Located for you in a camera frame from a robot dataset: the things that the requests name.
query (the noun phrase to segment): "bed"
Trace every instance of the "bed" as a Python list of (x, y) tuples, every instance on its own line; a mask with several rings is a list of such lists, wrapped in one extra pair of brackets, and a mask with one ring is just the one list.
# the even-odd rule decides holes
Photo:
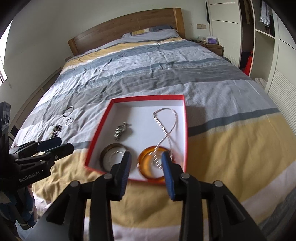
[[(173, 29), (121, 38), (152, 26)], [(206, 182), (222, 180), (268, 240), (276, 240), (296, 209), (296, 138), (264, 90), (231, 63), (185, 40), (180, 8), (137, 12), (99, 24), (69, 42), (74, 57), (45, 93), (14, 140), (46, 140), (74, 106), (74, 121), (59, 136), (75, 151), (52, 175), (33, 185), (41, 215), (72, 181), (95, 180), (84, 160), (110, 99), (183, 94), (188, 125), (187, 171)], [(85, 219), (85, 240), (89, 204)], [(115, 240), (178, 240), (182, 204), (163, 185), (128, 182), (113, 202)], [(208, 240), (207, 216), (204, 216)]]

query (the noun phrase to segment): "white wall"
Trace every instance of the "white wall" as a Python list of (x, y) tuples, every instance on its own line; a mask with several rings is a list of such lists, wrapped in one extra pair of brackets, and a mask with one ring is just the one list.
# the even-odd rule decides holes
[[(56, 18), (52, 32), (61, 60), (72, 54), (67, 42), (79, 33), (110, 19), (149, 9), (180, 7), (186, 38), (209, 35), (205, 0), (65, 0), (62, 7), (63, 14)], [(197, 23), (206, 24), (207, 29), (197, 29)]]
[[(13, 20), (7, 41), (0, 102), (12, 105), (11, 119), (34, 90), (72, 55), (68, 40), (107, 20), (157, 8), (182, 9), (186, 38), (206, 37), (205, 0), (32, 0)], [(207, 29), (197, 29), (206, 24)]]

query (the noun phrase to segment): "gift box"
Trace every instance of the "gift box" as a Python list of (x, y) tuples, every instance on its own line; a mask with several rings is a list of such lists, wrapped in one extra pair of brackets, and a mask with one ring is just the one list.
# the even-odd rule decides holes
[[(166, 138), (160, 144), (158, 152), (160, 153), (164, 149), (170, 151), (173, 162), (180, 164), (185, 172), (187, 122), (183, 95), (151, 95), (111, 99), (91, 141), (85, 166), (103, 174), (109, 171), (113, 164), (119, 163), (124, 151), (128, 150), (132, 156), (129, 179), (163, 183), (161, 161), (149, 163), (149, 165), (146, 162), (147, 167), (145, 168), (148, 168), (150, 175), (153, 176), (153, 178), (148, 179), (139, 169), (139, 157), (149, 147), (152, 151), (148, 155), (152, 155), (154, 147), (165, 137), (162, 127), (169, 132), (175, 122), (176, 126), (168, 135), (171, 145)], [(122, 130), (123, 126), (125, 131), (120, 133), (119, 140), (115, 140), (116, 129)], [(110, 145), (111, 147), (119, 147), (106, 151), (106, 147)]]

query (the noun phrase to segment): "bracelet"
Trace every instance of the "bracelet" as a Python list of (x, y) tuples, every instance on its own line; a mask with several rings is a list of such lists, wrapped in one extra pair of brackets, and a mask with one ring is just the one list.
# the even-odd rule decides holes
[[(73, 109), (72, 109), (72, 111), (70, 112), (70, 114), (65, 115), (66, 111), (69, 110), (69, 109), (71, 109), (71, 108), (73, 108)], [(70, 106), (70, 107), (68, 107), (67, 109), (65, 109), (65, 110), (63, 111), (63, 117), (67, 117), (67, 116), (71, 115), (73, 111), (74, 111), (74, 106)]]
[(159, 146), (155, 152), (155, 147), (156, 146), (150, 146), (141, 152), (138, 157), (137, 167), (146, 179), (156, 183), (161, 183), (164, 181), (164, 176), (155, 177), (151, 172), (151, 167), (154, 166), (154, 158), (156, 157), (156, 154), (161, 156), (162, 152), (169, 150), (165, 147)]
[(59, 135), (59, 133), (62, 131), (62, 126), (61, 125), (56, 125), (52, 132), (50, 133), (50, 138), (55, 138)]
[(73, 122), (73, 120), (74, 119), (72, 117), (68, 118), (65, 122), (65, 126), (69, 126)]
[(110, 144), (110, 145), (106, 146), (106, 147), (102, 150), (102, 152), (101, 152), (101, 154), (100, 154), (100, 159), (99, 159), (100, 168), (101, 168), (102, 171), (104, 171), (104, 172), (110, 172), (110, 170), (106, 170), (105, 167), (104, 167), (104, 157), (105, 157), (105, 155), (106, 155), (106, 153), (107, 153), (108, 151), (110, 151), (111, 149), (114, 149), (114, 148), (122, 148), (122, 149), (124, 149), (124, 151), (115, 151), (114, 153), (112, 153), (111, 156), (109, 157), (109, 162), (111, 161), (110, 159), (111, 159), (111, 157), (112, 157), (113, 155), (115, 155), (115, 154), (117, 154), (117, 153), (119, 153), (119, 154), (124, 154), (124, 152), (127, 151), (127, 148), (126, 148), (124, 145), (119, 144), (119, 143), (113, 143), (113, 144)]

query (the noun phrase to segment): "bedsheet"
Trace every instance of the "bedsheet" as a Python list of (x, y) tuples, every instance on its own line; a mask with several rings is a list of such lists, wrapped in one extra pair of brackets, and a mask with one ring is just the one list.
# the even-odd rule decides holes
[[(55, 163), (50, 177), (33, 185), (34, 193), (53, 202), (72, 180), (95, 180), (99, 174), (85, 169), (84, 160), (110, 99), (156, 94), (185, 96), (187, 171), (201, 181), (222, 180), (264, 234), (276, 237), (286, 214), (295, 209), (295, 135), (257, 83), (180, 37), (119, 41), (65, 64), (13, 144), (46, 140), (60, 124), (63, 143), (75, 147), (71, 156)], [(74, 121), (64, 126), (62, 114), (69, 106), (75, 107), (69, 116)], [(129, 181), (123, 200), (111, 208), (115, 240), (178, 239), (182, 204), (169, 199), (165, 186)], [(207, 240), (207, 225), (204, 234)]]

